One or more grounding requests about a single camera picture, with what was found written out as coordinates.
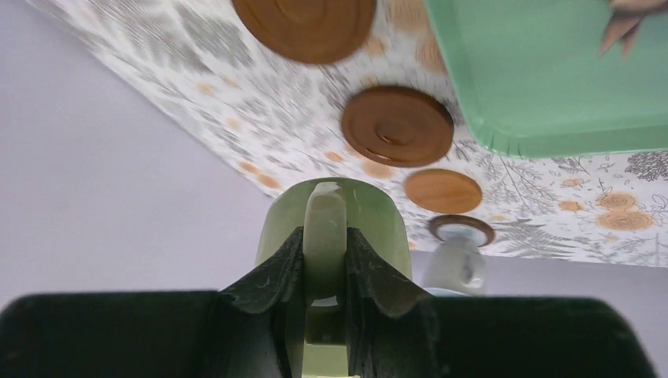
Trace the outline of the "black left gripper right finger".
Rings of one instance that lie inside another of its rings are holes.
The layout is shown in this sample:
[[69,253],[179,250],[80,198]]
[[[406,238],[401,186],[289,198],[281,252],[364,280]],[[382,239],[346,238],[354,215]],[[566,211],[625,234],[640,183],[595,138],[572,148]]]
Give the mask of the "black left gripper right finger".
[[629,323],[594,298],[436,297],[347,231],[348,367],[361,377],[653,377]]

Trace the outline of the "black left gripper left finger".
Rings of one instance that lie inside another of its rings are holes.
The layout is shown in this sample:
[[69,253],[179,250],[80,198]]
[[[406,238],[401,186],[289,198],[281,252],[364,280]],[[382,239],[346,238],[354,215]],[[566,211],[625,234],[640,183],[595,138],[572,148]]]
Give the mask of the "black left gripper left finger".
[[27,295],[1,313],[4,377],[299,377],[303,229],[223,291]]

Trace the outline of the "light blue mug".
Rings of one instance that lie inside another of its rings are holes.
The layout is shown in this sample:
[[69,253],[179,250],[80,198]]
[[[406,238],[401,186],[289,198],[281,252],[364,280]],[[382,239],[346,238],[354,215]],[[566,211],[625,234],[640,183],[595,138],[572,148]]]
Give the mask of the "light blue mug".
[[441,242],[433,251],[421,286],[435,296],[481,296],[486,292],[487,264],[479,247],[463,239]]

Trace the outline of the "dark brown wooden coaster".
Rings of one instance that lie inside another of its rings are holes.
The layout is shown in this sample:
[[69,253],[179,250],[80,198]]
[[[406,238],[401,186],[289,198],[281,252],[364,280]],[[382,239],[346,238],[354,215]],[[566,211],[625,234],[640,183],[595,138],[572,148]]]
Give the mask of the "dark brown wooden coaster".
[[495,239],[494,229],[482,220],[464,215],[440,215],[428,222],[428,230],[441,242],[463,239],[482,247]]

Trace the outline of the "pale green mug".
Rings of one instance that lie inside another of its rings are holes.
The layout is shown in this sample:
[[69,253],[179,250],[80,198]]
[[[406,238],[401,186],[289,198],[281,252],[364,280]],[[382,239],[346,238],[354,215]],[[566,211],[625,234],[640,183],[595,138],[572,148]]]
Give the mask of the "pale green mug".
[[288,188],[270,206],[255,263],[270,258],[303,229],[306,329],[304,377],[346,377],[344,255],[348,228],[359,229],[392,267],[412,276],[404,220],[393,200],[359,180],[328,177]]

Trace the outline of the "light brown wooden coaster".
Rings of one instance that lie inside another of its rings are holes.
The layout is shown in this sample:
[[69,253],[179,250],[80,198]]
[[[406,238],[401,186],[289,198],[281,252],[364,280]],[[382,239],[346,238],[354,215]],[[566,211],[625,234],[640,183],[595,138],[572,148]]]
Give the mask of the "light brown wooden coaster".
[[483,200],[482,189],[475,180],[446,169],[417,171],[406,178],[403,188],[415,205],[435,213],[467,213]]

